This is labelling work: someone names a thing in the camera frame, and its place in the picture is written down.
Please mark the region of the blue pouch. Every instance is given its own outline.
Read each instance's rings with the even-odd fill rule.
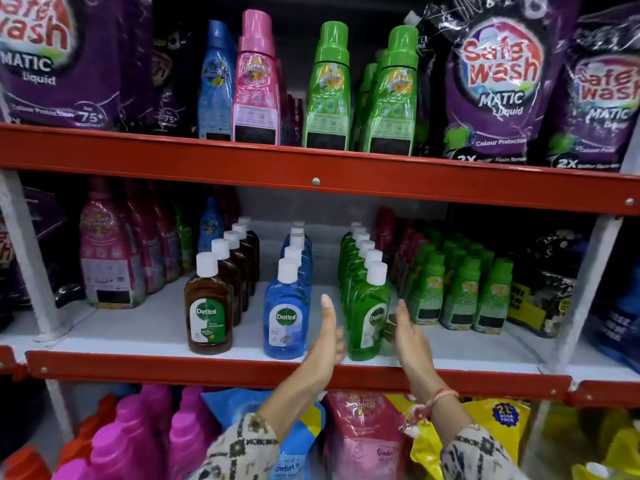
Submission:
[[[258,411],[273,391],[228,389],[208,392],[202,399],[226,430],[247,413]],[[316,437],[324,428],[326,415],[322,404],[314,405],[295,422],[291,432],[280,445],[280,459],[269,476],[269,480],[310,480],[308,453]]]

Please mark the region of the patterned sleeve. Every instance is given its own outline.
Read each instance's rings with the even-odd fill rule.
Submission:
[[[271,427],[257,414],[246,414],[209,447],[189,480],[267,480],[279,457]]]
[[[485,428],[464,428],[440,455],[445,480],[527,480]]]

